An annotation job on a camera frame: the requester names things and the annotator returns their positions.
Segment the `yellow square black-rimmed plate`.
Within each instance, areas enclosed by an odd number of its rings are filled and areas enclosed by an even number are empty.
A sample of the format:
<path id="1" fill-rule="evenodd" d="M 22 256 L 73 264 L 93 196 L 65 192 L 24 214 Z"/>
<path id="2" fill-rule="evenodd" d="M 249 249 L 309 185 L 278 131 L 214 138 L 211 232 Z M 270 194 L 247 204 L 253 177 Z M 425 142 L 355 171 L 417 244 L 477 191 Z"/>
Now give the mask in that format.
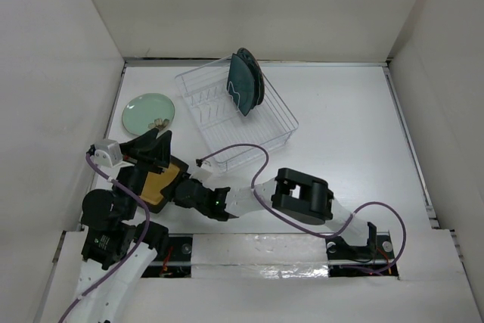
<path id="1" fill-rule="evenodd" d="M 171 156 L 169 167 L 160 174 L 149 172 L 140 194 L 151 213 L 159 213 L 174 194 L 175 184 L 188 171 L 188 164 Z"/>

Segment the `teal square plate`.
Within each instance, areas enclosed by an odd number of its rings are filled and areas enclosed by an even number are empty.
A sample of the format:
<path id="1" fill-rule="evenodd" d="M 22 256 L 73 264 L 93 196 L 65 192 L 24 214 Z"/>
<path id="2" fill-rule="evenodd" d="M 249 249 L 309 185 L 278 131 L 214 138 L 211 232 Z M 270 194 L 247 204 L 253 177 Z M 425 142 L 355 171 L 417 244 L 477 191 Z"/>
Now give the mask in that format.
<path id="1" fill-rule="evenodd" d="M 260 69 L 252 57 L 233 54 L 226 89 L 234 105 L 243 116 L 256 106 L 260 95 Z"/>

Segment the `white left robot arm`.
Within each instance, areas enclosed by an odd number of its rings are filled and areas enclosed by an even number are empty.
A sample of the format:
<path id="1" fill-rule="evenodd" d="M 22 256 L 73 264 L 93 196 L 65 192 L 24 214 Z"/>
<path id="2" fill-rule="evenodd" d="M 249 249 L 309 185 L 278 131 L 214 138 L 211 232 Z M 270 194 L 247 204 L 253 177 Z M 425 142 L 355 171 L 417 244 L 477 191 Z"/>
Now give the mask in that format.
<path id="1" fill-rule="evenodd" d="M 110 184 L 82 200 L 87 235 L 75 297 L 61 322 L 115 322 L 142 273 L 168 253 L 168 229 L 150 220 L 142 197 L 150 175 L 171 162 L 172 133 L 152 129 L 124 143 L 103 139 L 86 152 L 91 169 Z"/>

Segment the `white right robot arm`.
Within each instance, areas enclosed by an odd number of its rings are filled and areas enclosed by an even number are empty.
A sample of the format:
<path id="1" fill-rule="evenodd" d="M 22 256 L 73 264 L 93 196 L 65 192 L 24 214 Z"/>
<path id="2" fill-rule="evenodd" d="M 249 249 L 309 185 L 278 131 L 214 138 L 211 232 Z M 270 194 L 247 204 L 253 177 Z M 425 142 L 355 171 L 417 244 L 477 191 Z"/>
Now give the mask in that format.
<path id="1" fill-rule="evenodd" d="M 220 222 L 264 210 L 351 261 L 373 259 L 377 252 L 376 226 L 343 207 L 325 180 L 294 169 L 281 168 L 275 178 L 240 189 L 211 190 L 184 174 L 172 202 Z"/>

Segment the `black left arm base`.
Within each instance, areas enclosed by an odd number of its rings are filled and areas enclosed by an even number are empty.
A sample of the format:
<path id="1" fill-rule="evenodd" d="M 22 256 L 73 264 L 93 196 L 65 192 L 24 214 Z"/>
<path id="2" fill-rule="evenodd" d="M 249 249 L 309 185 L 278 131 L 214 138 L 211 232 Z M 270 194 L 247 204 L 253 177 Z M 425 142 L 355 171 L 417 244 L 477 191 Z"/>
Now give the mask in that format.
<path id="1" fill-rule="evenodd" d="M 142 278 L 190 278 L 192 245 L 192 234 L 171 234 L 166 255 L 157 257 Z"/>

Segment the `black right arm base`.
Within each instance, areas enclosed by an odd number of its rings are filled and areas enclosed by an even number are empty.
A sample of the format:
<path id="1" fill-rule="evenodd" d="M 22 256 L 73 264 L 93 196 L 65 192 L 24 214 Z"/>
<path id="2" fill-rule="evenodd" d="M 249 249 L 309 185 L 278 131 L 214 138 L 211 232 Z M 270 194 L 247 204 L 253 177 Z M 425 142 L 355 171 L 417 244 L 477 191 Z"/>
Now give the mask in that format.
<path id="1" fill-rule="evenodd" d="M 377 277 L 372 270 L 382 268 L 382 276 L 399 276 L 396 265 L 388 267 L 396 257 L 389 232 L 377 233 L 375 247 L 351 247 L 341 237 L 325 242 L 330 278 Z"/>

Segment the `light green glass plate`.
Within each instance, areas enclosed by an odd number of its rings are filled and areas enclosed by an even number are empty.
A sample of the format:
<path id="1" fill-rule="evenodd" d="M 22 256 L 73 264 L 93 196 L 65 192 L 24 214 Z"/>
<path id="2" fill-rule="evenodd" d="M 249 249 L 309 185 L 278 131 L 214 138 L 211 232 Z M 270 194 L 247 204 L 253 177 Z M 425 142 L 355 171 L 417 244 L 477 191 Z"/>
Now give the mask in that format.
<path id="1" fill-rule="evenodd" d="M 132 135 L 143 135 L 156 129 L 164 132 L 175 117 L 175 105 L 160 93 L 147 93 L 133 98 L 123 109 L 122 124 Z"/>

